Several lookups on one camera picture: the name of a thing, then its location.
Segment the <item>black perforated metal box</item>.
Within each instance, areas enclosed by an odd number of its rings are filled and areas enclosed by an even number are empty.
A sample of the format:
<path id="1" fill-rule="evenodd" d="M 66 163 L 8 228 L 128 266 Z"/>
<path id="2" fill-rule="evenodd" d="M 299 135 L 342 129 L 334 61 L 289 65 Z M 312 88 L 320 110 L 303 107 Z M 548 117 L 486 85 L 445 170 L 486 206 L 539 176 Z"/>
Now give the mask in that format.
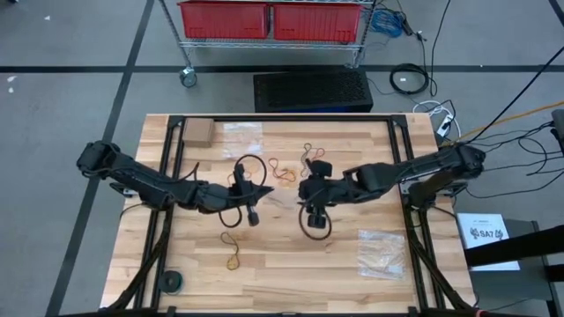
<path id="1" fill-rule="evenodd" d="M 257 113 L 369 113 L 364 71 L 284 72 L 253 76 Z"/>

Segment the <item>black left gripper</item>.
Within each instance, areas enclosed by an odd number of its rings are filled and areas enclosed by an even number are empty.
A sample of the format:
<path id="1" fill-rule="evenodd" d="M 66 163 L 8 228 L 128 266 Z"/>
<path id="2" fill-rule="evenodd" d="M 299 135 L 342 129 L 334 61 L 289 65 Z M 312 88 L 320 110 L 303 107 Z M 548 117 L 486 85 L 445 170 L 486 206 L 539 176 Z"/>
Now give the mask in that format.
<path id="1" fill-rule="evenodd" d="M 236 164 L 234 166 L 233 183 L 229 187 L 229 194 L 233 199 L 239 200 L 246 206 L 249 225 L 256 226 L 260 220 L 254 210 L 254 205 L 256 204 L 254 185 L 251 181 L 245 179 L 244 172 L 243 164 Z M 271 193 L 274 187 L 261 185 L 257 190 L 257 198 L 262 199 Z"/>

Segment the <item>small cardboard box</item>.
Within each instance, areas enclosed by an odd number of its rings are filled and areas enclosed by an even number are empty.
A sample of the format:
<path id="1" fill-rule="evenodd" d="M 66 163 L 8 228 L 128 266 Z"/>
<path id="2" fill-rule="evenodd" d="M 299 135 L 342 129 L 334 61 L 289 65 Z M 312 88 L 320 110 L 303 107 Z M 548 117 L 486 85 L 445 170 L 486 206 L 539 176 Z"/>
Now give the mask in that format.
<path id="1" fill-rule="evenodd" d="M 214 130 L 213 119 L 189 117 L 185 121 L 182 141 L 186 147 L 211 148 Z"/>

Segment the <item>cart caster wheel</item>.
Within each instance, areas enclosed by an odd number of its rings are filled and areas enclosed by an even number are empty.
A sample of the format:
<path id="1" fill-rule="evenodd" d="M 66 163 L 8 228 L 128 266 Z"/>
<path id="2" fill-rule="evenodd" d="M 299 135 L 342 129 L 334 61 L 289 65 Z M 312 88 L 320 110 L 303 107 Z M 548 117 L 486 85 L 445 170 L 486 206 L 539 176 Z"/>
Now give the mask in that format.
<path id="1" fill-rule="evenodd" d="M 182 69 L 179 72 L 179 78 L 185 88 L 190 88 L 197 84 L 197 74 L 192 67 Z"/>

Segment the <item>grey stand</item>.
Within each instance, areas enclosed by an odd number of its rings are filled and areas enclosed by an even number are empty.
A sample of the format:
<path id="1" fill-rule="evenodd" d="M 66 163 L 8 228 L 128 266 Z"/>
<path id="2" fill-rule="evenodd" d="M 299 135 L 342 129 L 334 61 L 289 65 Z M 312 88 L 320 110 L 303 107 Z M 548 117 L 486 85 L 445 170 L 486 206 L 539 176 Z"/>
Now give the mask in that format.
<path id="1" fill-rule="evenodd" d="M 542 231 L 535 221 L 508 219 L 504 222 L 503 238 L 506 240 Z M 499 241 L 495 238 L 485 244 Z M 496 297 L 514 302 L 528 299 L 542 300 L 550 317 L 564 317 L 555 285 L 564 282 L 564 263 L 551 265 L 548 255 L 524 258 L 512 262 L 499 262 L 470 267 L 474 291 L 483 299 Z"/>

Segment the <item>grey device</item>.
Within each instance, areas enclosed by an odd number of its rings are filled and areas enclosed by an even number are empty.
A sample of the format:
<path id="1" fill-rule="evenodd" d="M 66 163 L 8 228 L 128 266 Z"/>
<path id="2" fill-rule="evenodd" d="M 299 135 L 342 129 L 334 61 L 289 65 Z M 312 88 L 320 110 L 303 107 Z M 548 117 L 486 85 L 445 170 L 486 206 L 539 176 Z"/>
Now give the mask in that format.
<path id="1" fill-rule="evenodd" d="M 557 109 L 552 111 L 553 128 L 551 133 L 559 144 L 560 151 L 564 156 L 564 109 Z"/>

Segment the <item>black tape roll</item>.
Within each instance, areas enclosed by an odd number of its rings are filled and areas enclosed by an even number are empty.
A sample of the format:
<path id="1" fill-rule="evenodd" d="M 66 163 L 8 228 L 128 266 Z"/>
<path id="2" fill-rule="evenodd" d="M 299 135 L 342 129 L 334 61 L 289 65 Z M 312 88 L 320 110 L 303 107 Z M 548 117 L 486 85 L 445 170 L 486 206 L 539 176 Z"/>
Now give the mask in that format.
<path id="1" fill-rule="evenodd" d="M 167 270 L 163 272 L 158 280 L 159 289 L 168 295 L 178 294 L 181 291 L 182 286 L 182 274 L 176 270 Z"/>

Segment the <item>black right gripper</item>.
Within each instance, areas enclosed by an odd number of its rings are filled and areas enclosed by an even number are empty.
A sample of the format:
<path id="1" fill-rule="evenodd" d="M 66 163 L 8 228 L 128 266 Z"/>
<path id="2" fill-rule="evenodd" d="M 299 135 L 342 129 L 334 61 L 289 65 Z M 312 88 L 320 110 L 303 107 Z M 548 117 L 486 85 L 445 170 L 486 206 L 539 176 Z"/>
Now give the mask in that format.
<path id="1" fill-rule="evenodd" d="M 307 165 L 310 175 L 300 182 L 299 193 L 308 196 L 301 197 L 298 204 L 307 205 L 308 227 L 324 229 L 329 220 L 325 207 L 345 192 L 345 182 L 330 179 L 333 166 L 329 162 L 308 159 Z"/>

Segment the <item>red plastic bin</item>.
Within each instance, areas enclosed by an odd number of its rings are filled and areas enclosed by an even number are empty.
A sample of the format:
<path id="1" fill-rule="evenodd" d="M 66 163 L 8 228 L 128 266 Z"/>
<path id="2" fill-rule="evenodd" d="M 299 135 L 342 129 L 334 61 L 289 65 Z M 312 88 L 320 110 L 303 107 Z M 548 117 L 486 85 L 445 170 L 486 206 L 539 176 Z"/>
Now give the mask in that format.
<path id="1" fill-rule="evenodd" d="M 187 1 L 180 7 L 187 38 L 265 39 L 269 31 L 269 5 Z"/>
<path id="2" fill-rule="evenodd" d="M 358 4 L 274 4 L 274 38 L 355 42 L 360 11 Z"/>

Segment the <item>black beam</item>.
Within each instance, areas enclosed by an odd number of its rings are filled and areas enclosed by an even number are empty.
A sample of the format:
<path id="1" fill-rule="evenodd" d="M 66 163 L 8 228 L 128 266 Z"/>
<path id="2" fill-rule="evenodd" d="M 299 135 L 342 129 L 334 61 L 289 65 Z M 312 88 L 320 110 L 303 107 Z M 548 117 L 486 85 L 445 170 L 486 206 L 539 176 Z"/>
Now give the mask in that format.
<path id="1" fill-rule="evenodd" d="M 564 252 L 564 225 L 499 240 L 464 251 L 470 267 Z"/>

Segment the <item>white power strip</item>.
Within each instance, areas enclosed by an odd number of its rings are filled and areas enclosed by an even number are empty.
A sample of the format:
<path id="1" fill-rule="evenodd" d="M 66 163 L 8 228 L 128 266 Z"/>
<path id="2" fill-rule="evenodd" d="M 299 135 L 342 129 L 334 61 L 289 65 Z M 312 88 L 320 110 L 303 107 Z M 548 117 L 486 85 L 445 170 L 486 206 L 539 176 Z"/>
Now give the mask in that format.
<path id="1" fill-rule="evenodd" d="M 438 136 L 445 137 L 450 132 L 451 124 L 453 121 L 454 121 L 454 115 L 446 114 L 442 120 L 441 125 L 436 130 L 436 134 Z"/>

